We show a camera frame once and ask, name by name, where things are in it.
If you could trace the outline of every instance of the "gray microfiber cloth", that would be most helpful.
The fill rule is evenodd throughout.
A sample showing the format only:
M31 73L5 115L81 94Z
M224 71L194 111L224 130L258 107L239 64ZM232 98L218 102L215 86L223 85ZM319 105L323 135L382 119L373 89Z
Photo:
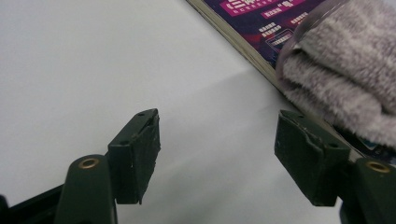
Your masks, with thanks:
M276 75L295 104L396 148L396 11L382 1L327 0L284 46Z

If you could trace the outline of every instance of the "brass rivet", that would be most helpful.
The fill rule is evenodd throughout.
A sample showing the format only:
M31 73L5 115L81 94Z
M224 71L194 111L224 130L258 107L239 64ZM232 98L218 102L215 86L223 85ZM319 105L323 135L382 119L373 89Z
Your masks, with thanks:
M99 160L96 158L89 158L84 161L81 161L78 164L78 167L81 169L91 169L92 167L96 166L99 163Z
M377 172L379 172L379 173L384 173L384 174L386 174L386 173L389 173L389 172L390 172L390 169L389 169L387 166L385 166L385 165L383 165L383 164L381 164L381 163L379 163L379 162L376 162L376 161L368 161L368 162L366 163L366 165L367 165L369 168L371 168L372 170L375 170L375 171L377 171Z

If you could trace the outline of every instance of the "book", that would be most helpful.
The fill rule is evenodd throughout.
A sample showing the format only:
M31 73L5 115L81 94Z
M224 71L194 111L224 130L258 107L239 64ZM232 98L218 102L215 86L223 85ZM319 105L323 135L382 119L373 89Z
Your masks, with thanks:
M278 90L276 60L283 45L311 10L325 0L187 0ZM298 105L296 107L352 148L349 159L373 157L396 164L396 152L335 129Z

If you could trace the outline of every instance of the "book cover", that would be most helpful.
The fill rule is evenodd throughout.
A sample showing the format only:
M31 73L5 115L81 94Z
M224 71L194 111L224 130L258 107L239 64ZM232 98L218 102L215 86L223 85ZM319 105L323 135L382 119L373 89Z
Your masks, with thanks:
M283 45L324 0L204 0L273 68Z

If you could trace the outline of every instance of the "white table surface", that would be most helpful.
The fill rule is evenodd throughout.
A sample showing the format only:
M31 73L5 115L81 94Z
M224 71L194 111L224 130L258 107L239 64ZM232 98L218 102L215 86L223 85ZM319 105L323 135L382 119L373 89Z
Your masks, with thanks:
M187 2L2 1L0 193L15 205L158 108L162 150L119 223L339 223L274 155L277 90Z

